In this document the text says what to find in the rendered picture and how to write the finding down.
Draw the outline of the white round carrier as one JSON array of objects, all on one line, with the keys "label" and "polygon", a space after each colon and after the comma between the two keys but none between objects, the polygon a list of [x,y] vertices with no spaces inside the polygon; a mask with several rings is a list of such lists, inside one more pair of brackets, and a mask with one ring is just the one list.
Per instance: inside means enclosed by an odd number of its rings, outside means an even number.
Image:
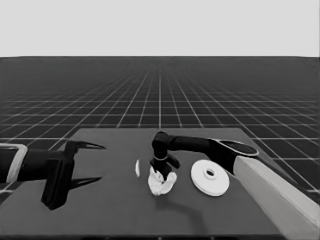
[{"label": "white round carrier", "polygon": [[[157,179],[153,178],[152,176],[150,176],[150,172],[149,172],[149,177],[148,177],[148,186],[149,186],[149,188],[150,188],[150,185],[157,185],[156,181],[157,181]],[[167,181],[165,181],[164,185],[162,186],[162,190],[161,190],[161,194],[160,195],[164,195],[164,194],[169,193],[171,191],[171,189],[173,188],[174,184],[170,184]]]}]

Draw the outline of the large thick white disc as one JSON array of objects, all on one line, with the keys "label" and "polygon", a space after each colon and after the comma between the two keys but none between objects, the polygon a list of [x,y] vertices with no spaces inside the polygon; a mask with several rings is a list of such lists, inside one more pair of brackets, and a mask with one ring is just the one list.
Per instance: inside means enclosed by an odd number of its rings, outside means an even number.
[{"label": "large thick white disc", "polygon": [[230,186],[227,172],[217,163],[201,159],[191,167],[191,179],[194,185],[209,196],[222,196]]}]

